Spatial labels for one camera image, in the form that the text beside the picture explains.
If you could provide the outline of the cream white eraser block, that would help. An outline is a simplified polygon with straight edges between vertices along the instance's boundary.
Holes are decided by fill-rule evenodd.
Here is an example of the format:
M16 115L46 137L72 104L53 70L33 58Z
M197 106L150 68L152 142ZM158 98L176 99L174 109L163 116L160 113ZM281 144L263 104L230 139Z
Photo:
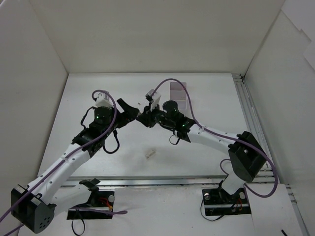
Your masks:
M150 159L156 154L156 149L155 148L149 148L145 151L145 158Z

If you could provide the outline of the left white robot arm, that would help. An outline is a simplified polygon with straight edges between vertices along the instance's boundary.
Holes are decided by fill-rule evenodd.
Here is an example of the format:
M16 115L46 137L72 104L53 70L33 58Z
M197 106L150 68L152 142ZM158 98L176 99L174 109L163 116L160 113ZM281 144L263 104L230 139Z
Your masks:
M84 163L89 161L102 147L106 138L118 128L134 121L139 109L125 103L121 98L117 104L106 102L94 107L94 120L73 138L63 155L41 176L26 187L17 185L11 190L11 214L33 233L44 231L57 214L60 205L55 198L62 184Z

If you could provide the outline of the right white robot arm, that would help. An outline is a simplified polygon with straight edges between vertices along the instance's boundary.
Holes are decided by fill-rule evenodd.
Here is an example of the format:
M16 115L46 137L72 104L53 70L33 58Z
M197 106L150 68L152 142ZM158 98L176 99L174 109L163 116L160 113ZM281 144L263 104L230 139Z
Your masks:
M179 111L175 101L166 101L162 108L152 110L146 106L136 119L148 128L158 124L173 132L180 140L205 145L229 156L232 172L220 183L218 189L218 197L222 202L228 203L234 199L236 192L245 183L252 182L265 165L263 149L252 133L244 131L228 139L227 134L219 131L216 132L218 135L209 133L196 121L186 117Z

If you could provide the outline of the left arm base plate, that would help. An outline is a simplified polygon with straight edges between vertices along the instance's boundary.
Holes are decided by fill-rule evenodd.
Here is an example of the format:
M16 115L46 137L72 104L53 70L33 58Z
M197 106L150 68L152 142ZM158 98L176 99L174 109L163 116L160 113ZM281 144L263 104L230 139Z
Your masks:
M89 211L81 208L90 208L98 211L113 211L115 200L114 190L99 190L97 194L93 195L83 204L76 205L67 212L67 220L100 220L112 219L112 215L105 213Z

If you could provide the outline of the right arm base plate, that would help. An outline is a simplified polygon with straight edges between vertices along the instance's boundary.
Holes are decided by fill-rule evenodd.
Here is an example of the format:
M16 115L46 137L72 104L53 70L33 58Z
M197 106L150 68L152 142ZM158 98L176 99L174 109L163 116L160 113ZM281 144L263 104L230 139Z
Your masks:
M204 188L202 197L201 209L204 210L205 216L221 219L224 216L252 213L244 188L239 188L233 195L218 188Z

